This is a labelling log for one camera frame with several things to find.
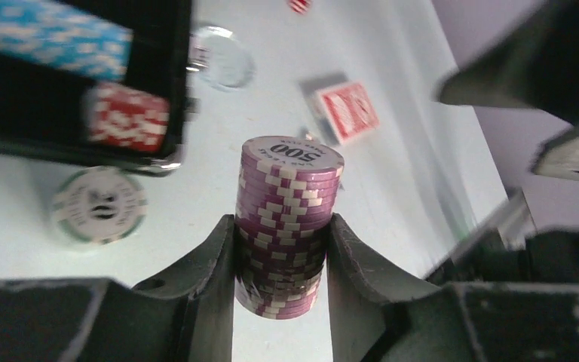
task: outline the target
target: purple poker chip stack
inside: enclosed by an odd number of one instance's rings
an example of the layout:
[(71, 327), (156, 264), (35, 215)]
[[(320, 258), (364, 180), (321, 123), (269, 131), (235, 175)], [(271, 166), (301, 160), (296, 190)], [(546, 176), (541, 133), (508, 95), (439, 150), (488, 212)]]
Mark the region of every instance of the purple poker chip stack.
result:
[(236, 299), (269, 319), (292, 319), (317, 299), (345, 161), (333, 149), (294, 137), (243, 144), (236, 225)]

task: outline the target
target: white tabletop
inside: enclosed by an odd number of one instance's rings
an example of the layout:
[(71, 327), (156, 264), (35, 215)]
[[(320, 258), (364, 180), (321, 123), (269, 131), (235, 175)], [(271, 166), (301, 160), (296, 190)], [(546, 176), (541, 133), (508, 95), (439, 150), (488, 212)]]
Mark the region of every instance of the white tabletop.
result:
[[(0, 278), (132, 285), (159, 272), (233, 212), (240, 145), (313, 127), (299, 82), (336, 72), (365, 84), (381, 119), (378, 131), (339, 149), (347, 165), (335, 211), (369, 246), (422, 275), (506, 199), (473, 110), (432, 100), (455, 63), (428, 0), (316, 0), (304, 16), (286, 0), (200, 0), (196, 12), (250, 49), (253, 83), (224, 94), (191, 81), (201, 113), (186, 128), (182, 167), (139, 177), (149, 197), (139, 234), (94, 252), (59, 242), (47, 217), (54, 190), (78, 168), (0, 156)], [(236, 303), (233, 351), (234, 361), (331, 361), (326, 285), (314, 310), (293, 321)]]

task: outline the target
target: black case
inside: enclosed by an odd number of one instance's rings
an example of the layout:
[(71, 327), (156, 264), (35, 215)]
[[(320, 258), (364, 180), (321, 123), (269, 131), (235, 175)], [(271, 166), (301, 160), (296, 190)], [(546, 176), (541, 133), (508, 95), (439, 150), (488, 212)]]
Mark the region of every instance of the black case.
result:
[(191, 0), (68, 0), (134, 31), (128, 87), (170, 101), (161, 150), (143, 154), (89, 143), (81, 97), (96, 81), (0, 54), (0, 153), (166, 176), (181, 163)]

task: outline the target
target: top poker chip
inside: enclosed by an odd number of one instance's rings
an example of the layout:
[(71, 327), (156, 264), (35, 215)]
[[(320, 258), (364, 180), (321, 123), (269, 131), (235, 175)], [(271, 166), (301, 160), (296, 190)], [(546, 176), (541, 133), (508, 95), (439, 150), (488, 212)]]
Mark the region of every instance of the top poker chip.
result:
[(70, 238), (108, 244), (142, 223), (147, 200), (136, 181), (116, 167), (92, 167), (72, 175), (54, 196), (54, 220)]
[(295, 137), (257, 137), (243, 144), (241, 161), (283, 179), (324, 181), (340, 177), (343, 157), (330, 147)]

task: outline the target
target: blue poker chip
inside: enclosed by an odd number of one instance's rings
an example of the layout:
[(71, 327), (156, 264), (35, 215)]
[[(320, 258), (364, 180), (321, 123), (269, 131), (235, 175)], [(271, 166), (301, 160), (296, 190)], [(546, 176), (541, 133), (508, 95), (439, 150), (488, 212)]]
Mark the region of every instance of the blue poker chip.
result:
[(72, 175), (54, 196), (58, 228), (84, 244), (109, 244), (132, 235), (146, 217), (142, 186), (116, 167), (87, 168)]

